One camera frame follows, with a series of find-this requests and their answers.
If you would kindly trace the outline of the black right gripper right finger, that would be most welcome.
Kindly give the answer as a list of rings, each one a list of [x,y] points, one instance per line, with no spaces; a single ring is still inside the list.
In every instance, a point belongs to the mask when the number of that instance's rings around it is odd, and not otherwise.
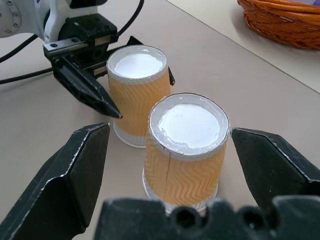
[[[320,170],[280,135],[234,128],[231,138],[259,207],[270,207],[276,196],[320,194]]]

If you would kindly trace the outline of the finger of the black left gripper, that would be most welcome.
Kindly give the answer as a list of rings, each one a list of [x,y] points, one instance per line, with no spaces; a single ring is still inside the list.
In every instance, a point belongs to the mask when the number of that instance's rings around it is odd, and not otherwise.
[[[108,50],[108,56],[110,57],[111,54],[113,54],[114,52],[116,52],[117,50],[120,50],[122,48],[125,47],[130,47],[130,46],[139,46],[139,45],[143,45],[143,43],[141,41],[139,41],[137,38],[135,38],[133,35],[131,35],[128,39],[128,42],[125,45],[121,45],[112,49]],[[174,78],[174,75],[170,69],[170,67],[168,68],[168,74],[169,74],[169,81],[170,81],[170,85],[174,86],[176,84],[176,80]]]
[[[56,80],[81,103],[102,115],[115,119],[123,117],[105,88],[96,78],[87,71],[77,68],[66,57],[54,59],[52,70]]]

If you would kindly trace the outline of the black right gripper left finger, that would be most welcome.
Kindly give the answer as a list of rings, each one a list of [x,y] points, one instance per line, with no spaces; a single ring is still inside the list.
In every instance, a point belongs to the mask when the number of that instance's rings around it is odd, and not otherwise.
[[[90,225],[110,125],[80,128],[39,169],[0,224],[2,240],[71,240]]]

